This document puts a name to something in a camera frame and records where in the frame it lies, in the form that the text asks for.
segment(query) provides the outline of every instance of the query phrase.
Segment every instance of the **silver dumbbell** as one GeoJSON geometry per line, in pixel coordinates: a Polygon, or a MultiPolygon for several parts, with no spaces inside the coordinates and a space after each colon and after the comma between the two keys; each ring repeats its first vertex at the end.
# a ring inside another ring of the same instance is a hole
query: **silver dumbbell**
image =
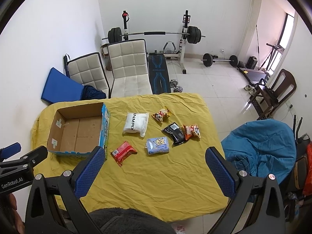
{"type": "Polygon", "coordinates": [[[178,81],[175,79],[170,80],[170,88],[175,88],[178,86],[178,81]]]}
{"type": "Polygon", "coordinates": [[[181,86],[177,86],[174,88],[174,92],[179,92],[181,93],[183,91],[183,88],[181,86]]]}

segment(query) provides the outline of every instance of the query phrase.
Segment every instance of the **yellow tablecloth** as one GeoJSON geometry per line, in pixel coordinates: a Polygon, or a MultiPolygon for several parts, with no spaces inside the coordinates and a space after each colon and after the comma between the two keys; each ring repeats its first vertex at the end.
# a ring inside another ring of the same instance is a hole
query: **yellow tablecloth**
{"type": "MultiPolygon", "coordinates": [[[[35,122],[32,148],[46,146],[57,109],[101,101],[111,114],[108,157],[88,195],[81,198],[88,212],[106,207],[131,207],[164,221],[176,221],[213,213],[227,205],[227,198],[205,163],[205,150],[209,146],[215,146],[223,156],[224,152],[211,114],[197,94],[174,93],[56,103],[45,108],[35,122]],[[149,117],[144,138],[139,134],[122,134],[127,112],[152,114],[163,106],[170,109],[171,117],[162,125],[149,117]],[[168,136],[169,153],[148,155],[146,140],[164,136],[161,129],[172,122],[180,126],[197,123],[201,140],[192,138],[185,144],[172,147],[173,141],[168,136]],[[110,152],[124,141],[128,141],[138,154],[129,156],[119,167],[110,152]]],[[[35,167],[35,174],[57,176],[65,170],[74,169],[79,161],[49,153],[48,158],[35,167]]],[[[59,196],[57,202],[64,208],[59,196]]]]}

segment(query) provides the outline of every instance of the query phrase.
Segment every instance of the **black package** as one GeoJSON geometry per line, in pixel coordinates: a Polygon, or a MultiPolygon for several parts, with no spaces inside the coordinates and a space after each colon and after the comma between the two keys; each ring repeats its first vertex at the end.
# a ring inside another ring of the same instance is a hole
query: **black package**
{"type": "Polygon", "coordinates": [[[170,135],[170,137],[174,141],[174,146],[180,145],[185,142],[185,136],[181,128],[175,122],[165,127],[162,131],[170,135]]]}

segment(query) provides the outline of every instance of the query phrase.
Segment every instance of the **orange bag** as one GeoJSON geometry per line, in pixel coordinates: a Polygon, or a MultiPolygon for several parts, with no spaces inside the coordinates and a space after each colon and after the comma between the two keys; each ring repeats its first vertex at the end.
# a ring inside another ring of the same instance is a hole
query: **orange bag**
{"type": "Polygon", "coordinates": [[[307,147],[308,155],[308,176],[305,180],[305,186],[303,188],[303,195],[308,196],[312,194],[312,142],[307,147]]]}

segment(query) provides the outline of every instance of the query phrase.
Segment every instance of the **white package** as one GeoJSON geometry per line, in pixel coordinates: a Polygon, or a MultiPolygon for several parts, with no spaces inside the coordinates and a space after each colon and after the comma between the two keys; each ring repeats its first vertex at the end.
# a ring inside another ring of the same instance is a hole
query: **white package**
{"type": "Polygon", "coordinates": [[[141,137],[145,136],[149,113],[128,113],[124,133],[140,133],[141,137]]]}

